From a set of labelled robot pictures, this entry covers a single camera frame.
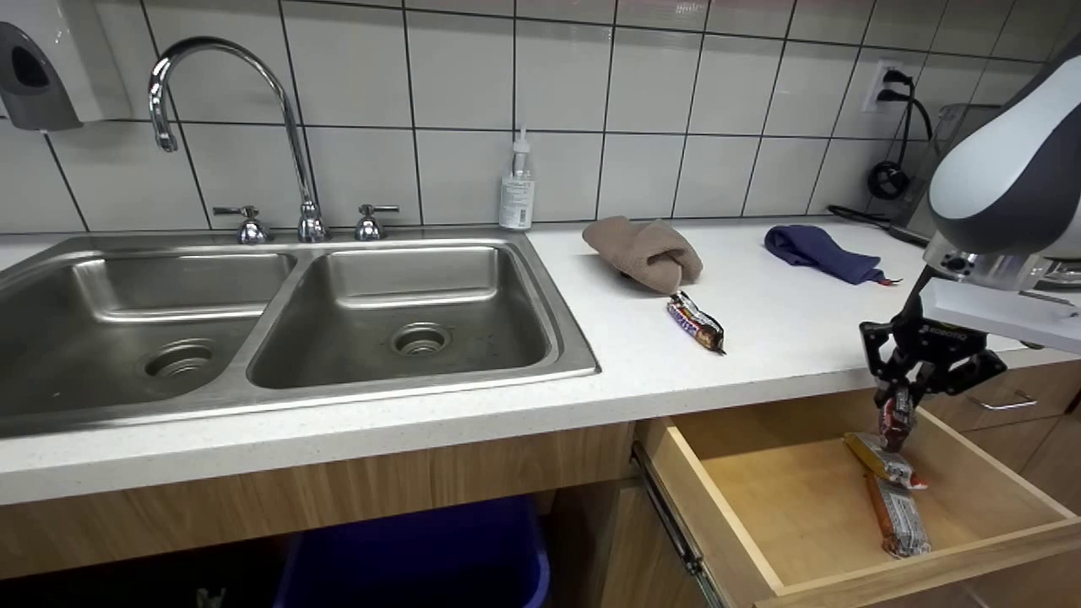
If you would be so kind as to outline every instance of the backsplash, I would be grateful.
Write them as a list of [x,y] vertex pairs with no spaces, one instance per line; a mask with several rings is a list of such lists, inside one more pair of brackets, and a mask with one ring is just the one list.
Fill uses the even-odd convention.
[[[298,96],[332,227],[492,223],[515,126],[538,220],[803,215],[864,206],[899,110],[877,62],[919,78],[950,132],[1002,104],[1081,30],[1081,0],[97,0],[136,110],[78,132],[0,126],[0,234],[224,230],[208,206],[298,220],[280,110],[235,58],[172,76],[181,150],[156,150],[144,70],[179,36],[229,36]],[[929,171],[924,142],[910,153]]]

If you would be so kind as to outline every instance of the sink drain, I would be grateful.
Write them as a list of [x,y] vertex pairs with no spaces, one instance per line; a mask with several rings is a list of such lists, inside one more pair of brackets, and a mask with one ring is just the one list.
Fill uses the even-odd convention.
[[208,340],[168,340],[160,354],[144,361],[144,374],[152,377],[179,377],[179,374],[197,374],[208,366],[212,349]]
[[435,320],[411,320],[411,325],[399,327],[391,344],[401,354],[431,354],[449,344],[449,335]]

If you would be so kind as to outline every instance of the stainless steel sink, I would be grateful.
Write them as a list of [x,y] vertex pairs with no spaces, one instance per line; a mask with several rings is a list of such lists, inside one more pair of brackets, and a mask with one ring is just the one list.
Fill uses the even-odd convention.
[[0,274],[0,434],[598,371],[524,237],[71,241]]
[[266,390],[504,371],[556,354],[507,242],[338,250],[312,263],[254,366]]
[[26,267],[0,292],[0,427],[205,386],[290,267],[284,252],[68,252]]

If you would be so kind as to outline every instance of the countertop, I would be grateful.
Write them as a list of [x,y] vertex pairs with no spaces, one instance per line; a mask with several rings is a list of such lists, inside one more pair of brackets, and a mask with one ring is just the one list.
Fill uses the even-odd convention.
[[[694,344],[667,314],[663,296],[601,267],[579,227],[538,230],[529,242],[586,327],[601,361],[598,374],[0,439],[0,507],[873,386],[855,327],[888,320],[906,303],[922,250],[873,227],[829,227],[841,248],[877,252],[886,274],[902,280],[899,286],[848,286],[775,260],[759,248],[766,227],[679,230],[707,263],[689,293],[726,325],[731,354]],[[8,241],[0,267],[44,248]],[[1017,367],[1073,359],[1028,350],[1017,340],[992,340],[992,349]]]

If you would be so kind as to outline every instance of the faucet handle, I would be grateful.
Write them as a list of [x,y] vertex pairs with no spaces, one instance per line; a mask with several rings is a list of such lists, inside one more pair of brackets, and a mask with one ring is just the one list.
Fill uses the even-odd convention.
[[243,215],[235,242],[270,242],[270,234],[258,220],[260,206],[212,206],[212,215]]
[[365,203],[365,206],[358,206],[358,214],[361,214],[358,241],[382,241],[386,234],[382,234],[374,214],[399,214],[399,206],[372,206],[372,203]]

